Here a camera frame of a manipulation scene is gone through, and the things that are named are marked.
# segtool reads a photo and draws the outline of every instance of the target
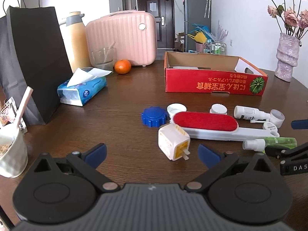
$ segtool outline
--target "refrigerator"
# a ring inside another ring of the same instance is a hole
[[[204,18],[206,0],[184,0],[184,33],[185,33],[185,52],[196,50],[196,42],[187,34],[194,30],[193,24],[207,26],[211,30],[211,12]]]

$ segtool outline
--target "cardboard boxes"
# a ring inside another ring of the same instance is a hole
[[[165,91],[263,95],[268,76],[237,56],[166,52]]]
[[[184,46],[185,46],[185,34],[184,33],[179,33],[178,38],[175,41],[175,49],[184,52]]]

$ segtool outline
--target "pink textured vase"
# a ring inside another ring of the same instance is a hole
[[[286,82],[291,82],[293,67],[297,67],[298,65],[299,45],[300,40],[296,37],[280,33],[276,55],[278,64],[275,76]]]

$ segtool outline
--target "wooden table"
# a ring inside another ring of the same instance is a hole
[[[229,115],[233,115],[236,105],[255,107],[265,112],[275,108],[286,117],[279,129],[280,135],[295,137],[299,145],[307,142],[308,130],[292,130],[290,124],[292,120],[308,118],[308,89],[295,79],[287,83],[274,77],[273,72],[267,73],[269,80],[262,97],[225,93],[165,93],[162,61],[148,67],[134,67],[129,74],[108,79],[108,87],[85,106],[62,104],[47,125],[28,127],[25,135],[28,167],[43,151],[54,157],[64,157],[69,152],[83,152],[103,142],[107,144],[108,156],[98,171],[119,184],[184,185],[206,170],[197,155],[200,143],[221,152],[231,150],[246,157],[254,154],[243,150],[241,142],[192,140],[188,161],[169,161],[158,147],[157,128],[144,126],[141,113],[149,106],[166,108],[175,102],[186,105],[189,111],[199,112],[208,112],[212,104],[221,103],[226,105]],[[239,125],[261,128],[261,124],[250,124],[245,120],[239,120]],[[278,168],[279,161],[271,160]],[[0,204],[15,224],[18,218],[13,209],[12,195],[21,178],[0,177]],[[286,176],[285,180],[294,197],[286,223],[296,231],[306,231],[308,174]]]

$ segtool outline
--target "orange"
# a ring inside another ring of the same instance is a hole
[[[120,60],[115,64],[115,71],[119,74],[127,74],[131,70],[131,63],[128,60]]]

